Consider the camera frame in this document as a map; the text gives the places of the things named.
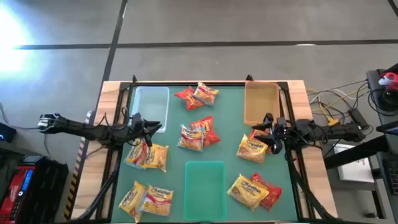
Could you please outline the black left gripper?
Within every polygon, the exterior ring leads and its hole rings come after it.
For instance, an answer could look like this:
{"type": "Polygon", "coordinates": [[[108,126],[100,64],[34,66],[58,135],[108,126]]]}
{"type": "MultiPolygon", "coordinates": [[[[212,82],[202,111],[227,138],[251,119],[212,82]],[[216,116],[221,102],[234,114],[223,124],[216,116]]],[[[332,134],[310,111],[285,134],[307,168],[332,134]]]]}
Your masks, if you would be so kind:
{"type": "Polygon", "coordinates": [[[131,123],[119,134],[119,143],[124,144],[126,142],[135,141],[136,139],[145,140],[148,147],[152,146],[152,136],[155,131],[148,130],[149,128],[160,129],[162,127],[160,121],[148,121],[144,120],[143,123],[131,123]]]}

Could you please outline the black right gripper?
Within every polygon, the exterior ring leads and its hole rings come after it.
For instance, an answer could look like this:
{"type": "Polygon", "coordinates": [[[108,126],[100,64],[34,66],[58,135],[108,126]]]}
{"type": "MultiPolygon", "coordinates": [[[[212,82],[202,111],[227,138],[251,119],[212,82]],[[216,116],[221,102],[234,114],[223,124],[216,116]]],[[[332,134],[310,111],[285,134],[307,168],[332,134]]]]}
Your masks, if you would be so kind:
{"type": "MultiPolygon", "coordinates": [[[[265,131],[266,129],[272,128],[274,117],[272,113],[267,113],[262,123],[252,126],[252,129],[265,131]]],[[[297,134],[294,130],[286,124],[276,123],[273,129],[273,135],[255,135],[255,139],[263,142],[267,146],[271,147],[272,154],[278,154],[284,146],[291,146],[295,144],[297,140],[297,134]]]]}

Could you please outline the yellow Maruchan noodle packet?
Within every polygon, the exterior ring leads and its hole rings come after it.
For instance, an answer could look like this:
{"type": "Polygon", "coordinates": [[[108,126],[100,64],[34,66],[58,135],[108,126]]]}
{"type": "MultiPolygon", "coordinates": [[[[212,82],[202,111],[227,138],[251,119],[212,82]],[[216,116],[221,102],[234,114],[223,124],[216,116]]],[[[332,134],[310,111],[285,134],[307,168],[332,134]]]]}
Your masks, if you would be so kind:
{"type": "Polygon", "coordinates": [[[267,149],[267,144],[257,139],[250,139],[244,134],[236,155],[242,159],[261,164],[265,160],[267,149]]]}
{"type": "Polygon", "coordinates": [[[167,154],[169,146],[161,146],[153,144],[146,147],[146,158],[142,165],[145,169],[160,169],[162,172],[167,171],[167,154]]]}
{"type": "Polygon", "coordinates": [[[139,223],[141,220],[141,202],[145,195],[146,186],[135,181],[132,189],[127,192],[119,204],[119,208],[133,217],[135,223],[139,223]]]}
{"type": "Polygon", "coordinates": [[[255,211],[261,201],[269,195],[269,191],[240,174],[228,189],[227,194],[255,211]]]}

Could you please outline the light blue plastic bin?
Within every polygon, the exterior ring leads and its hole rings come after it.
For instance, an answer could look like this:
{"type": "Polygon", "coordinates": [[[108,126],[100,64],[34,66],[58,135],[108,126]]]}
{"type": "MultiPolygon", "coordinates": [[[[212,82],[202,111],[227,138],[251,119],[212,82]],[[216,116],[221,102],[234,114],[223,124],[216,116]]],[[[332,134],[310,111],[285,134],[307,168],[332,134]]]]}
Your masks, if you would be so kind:
{"type": "Polygon", "coordinates": [[[139,113],[148,121],[159,121],[162,125],[157,131],[164,133],[167,127],[170,90],[166,86],[139,86],[134,90],[130,114],[139,113]]]}

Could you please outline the tan wooden bin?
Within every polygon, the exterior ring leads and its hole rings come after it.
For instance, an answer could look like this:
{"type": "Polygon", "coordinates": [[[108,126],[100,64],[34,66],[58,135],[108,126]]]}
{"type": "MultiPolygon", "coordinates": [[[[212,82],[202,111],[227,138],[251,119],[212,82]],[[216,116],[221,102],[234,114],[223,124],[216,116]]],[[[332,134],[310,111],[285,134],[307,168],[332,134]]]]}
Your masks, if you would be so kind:
{"type": "Polygon", "coordinates": [[[244,87],[244,123],[262,123],[265,115],[280,116],[279,85],[271,82],[246,81],[244,87]]]}

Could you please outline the green table mat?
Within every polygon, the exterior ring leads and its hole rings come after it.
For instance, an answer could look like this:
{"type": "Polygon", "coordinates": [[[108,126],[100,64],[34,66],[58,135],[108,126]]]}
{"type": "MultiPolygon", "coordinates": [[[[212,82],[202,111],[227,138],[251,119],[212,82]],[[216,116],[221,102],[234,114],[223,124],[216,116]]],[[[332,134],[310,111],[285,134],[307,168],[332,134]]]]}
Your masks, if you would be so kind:
{"type": "Polygon", "coordinates": [[[283,152],[267,155],[265,161],[256,164],[236,155],[239,144],[245,134],[251,132],[251,127],[243,121],[244,88],[241,86],[220,86],[219,94],[213,106],[202,106],[195,110],[187,110],[185,102],[174,94],[184,89],[183,86],[170,86],[169,110],[165,132],[153,136],[152,142],[168,146],[167,170],[136,169],[125,162],[120,164],[114,208],[111,215],[113,223],[129,223],[134,218],[119,207],[123,197],[133,187],[135,182],[152,185],[174,192],[170,215],[167,217],[144,213],[142,222],[194,222],[193,217],[187,217],[185,211],[185,171],[189,161],[221,161],[224,164],[224,189],[212,187],[211,193],[217,198],[205,197],[203,203],[192,203],[190,208],[199,212],[210,210],[220,204],[220,198],[225,199],[223,206],[224,222],[256,222],[256,221],[290,221],[298,220],[295,206],[292,181],[289,167],[283,152]],[[220,142],[204,148],[202,151],[180,148],[177,146],[181,136],[181,125],[189,126],[192,121],[213,117],[215,133],[220,142]],[[257,207],[251,210],[243,203],[229,196],[226,191],[234,181],[243,175],[250,178],[254,173],[282,188],[282,195],[277,203],[266,210],[257,207]]]}

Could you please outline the green plastic bin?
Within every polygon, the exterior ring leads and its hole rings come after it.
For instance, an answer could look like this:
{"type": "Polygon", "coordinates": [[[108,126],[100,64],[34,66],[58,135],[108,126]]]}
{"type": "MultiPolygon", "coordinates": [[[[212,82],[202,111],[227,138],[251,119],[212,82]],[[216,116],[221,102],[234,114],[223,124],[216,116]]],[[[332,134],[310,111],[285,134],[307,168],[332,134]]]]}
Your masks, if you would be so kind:
{"type": "Polygon", "coordinates": [[[188,161],[185,164],[183,218],[195,222],[226,220],[224,162],[188,161]]]}

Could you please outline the black power adapter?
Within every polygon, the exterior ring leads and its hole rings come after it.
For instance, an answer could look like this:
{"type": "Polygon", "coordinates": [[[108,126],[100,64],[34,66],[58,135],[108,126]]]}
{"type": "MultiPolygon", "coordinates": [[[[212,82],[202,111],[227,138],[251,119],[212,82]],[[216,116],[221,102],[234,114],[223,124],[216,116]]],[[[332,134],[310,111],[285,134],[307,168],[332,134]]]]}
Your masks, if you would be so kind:
{"type": "Polygon", "coordinates": [[[367,121],[365,120],[359,109],[357,108],[350,109],[348,111],[348,114],[350,115],[351,119],[361,127],[361,129],[363,130],[369,129],[369,124],[367,123],[367,121]]]}

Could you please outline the white paper sheet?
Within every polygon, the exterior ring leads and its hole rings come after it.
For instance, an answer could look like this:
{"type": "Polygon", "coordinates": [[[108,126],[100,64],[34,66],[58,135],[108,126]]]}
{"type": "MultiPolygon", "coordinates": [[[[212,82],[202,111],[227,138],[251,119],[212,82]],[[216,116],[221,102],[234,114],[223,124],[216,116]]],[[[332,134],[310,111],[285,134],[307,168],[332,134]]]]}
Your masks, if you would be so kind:
{"type": "Polygon", "coordinates": [[[340,180],[374,183],[372,169],[368,158],[360,159],[338,167],[340,180]]]}

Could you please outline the yellow black hazard strip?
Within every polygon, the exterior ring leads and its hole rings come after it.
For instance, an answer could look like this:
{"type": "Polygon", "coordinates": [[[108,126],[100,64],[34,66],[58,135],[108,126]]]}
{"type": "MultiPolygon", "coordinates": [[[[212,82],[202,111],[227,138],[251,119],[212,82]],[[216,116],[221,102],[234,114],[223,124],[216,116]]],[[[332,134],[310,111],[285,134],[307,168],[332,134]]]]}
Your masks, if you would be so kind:
{"type": "Polygon", "coordinates": [[[78,186],[80,184],[80,179],[81,179],[81,175],[83,172],[83,166],[85,163],[85,159],[83,157],[86,156],[87,147],[88,147],[88,141],[85,138],[81,138],[80,143],[79,143],[79,148],[78,148],[78,154],[77,154],[76,161],[75,161],[74,170],[72,172],[72,179],[71,179],[70,186],[69,186],[69,194],[67,197],[67,203],[65,206],[65,211],[63,213],[63,217],[66,220],[70,220],[72,218],[73,207],[75,204],[75,200],[76,200],[76,196],[77,196],[77,192],[78,192],[78,186]]]}

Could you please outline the black crate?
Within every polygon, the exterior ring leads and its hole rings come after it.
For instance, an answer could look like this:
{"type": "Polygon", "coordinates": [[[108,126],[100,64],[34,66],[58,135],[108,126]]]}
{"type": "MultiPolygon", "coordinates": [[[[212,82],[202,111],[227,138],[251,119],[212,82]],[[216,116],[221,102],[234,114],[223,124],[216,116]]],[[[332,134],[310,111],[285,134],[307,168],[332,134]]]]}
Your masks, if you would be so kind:
{"type": "Polygon", "coordinates": [[[16,224],[52,224],[55,221],[68,166],[46,156],[25,156],[16,224]]]}

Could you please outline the black desk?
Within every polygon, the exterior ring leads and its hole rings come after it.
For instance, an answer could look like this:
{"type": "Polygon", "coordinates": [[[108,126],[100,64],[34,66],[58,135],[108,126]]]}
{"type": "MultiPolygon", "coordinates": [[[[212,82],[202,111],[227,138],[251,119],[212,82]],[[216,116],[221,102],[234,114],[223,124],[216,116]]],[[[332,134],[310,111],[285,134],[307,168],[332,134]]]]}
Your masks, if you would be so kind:
{"type": "MultiPolygon", "coordinates": [[[[378,114],[380,123],[382,125],[397,121],[398,124],[398,110],[395,112],[384,111],[379,107],[378,98],[383,91],[382,86],[378,84],[381,72],[384,70],[369,70],[366,72],[370,93],[368,95],[369,106],[378,114]]],[[[381,140],[380,148],[382,152],[377,153],[377,161],[380,166],[380,174],[383,179],[389,205],[394,217],[394,223],[398,224],[398,195],[392,195],[387,184],[386,175],[382,166],[382,161],[386,159],[398,160],[398,136],[384,133],[382,136],[374,138],[374,140],[381,140]]]]}

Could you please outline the red white object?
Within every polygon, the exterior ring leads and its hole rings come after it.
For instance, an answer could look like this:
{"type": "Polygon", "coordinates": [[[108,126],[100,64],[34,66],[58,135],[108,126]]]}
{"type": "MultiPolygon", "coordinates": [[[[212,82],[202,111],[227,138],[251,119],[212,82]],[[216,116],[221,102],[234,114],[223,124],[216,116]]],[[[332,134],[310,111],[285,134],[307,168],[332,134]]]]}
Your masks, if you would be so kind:
{"type": "Polygon", "coordinates": [[[387,90],[398,91],[398,74],[393,72],[383,73],[378,81],[378,84],[387,90]]]}

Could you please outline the black keyboard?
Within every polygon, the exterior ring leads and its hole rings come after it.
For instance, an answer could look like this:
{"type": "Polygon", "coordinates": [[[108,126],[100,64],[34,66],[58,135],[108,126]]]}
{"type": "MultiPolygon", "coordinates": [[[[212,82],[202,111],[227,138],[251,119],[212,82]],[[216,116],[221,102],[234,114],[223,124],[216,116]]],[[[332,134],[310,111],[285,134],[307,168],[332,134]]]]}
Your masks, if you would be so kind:
{"type": "Polygon", "coordinates": [[[398,160],[386,159],[382,161],[388,188],[392,195],[398,195],[398,160]]]}

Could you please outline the small black device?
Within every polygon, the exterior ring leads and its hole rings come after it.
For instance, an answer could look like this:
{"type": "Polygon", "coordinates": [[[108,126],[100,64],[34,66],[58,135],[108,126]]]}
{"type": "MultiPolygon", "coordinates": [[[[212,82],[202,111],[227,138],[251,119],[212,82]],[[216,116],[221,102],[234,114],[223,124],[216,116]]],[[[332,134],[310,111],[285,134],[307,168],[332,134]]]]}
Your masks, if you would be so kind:
{"type": "Polygon", "coordinates": [[[3,123],[0,123],[0,141],[11,143],[16,136],[17,131],[3,123]]]}

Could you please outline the red device with screen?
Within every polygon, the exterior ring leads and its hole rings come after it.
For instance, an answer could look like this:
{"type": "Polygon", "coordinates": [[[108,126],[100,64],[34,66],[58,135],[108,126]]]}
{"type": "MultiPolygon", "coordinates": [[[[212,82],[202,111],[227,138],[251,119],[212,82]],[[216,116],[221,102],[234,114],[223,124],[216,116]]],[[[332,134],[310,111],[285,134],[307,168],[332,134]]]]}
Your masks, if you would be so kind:
{"type": "Polygon", "coordinates": [[[18,166],[0,206],[0,224],[16,224],[27,197],[35,166],[18,166]]]}

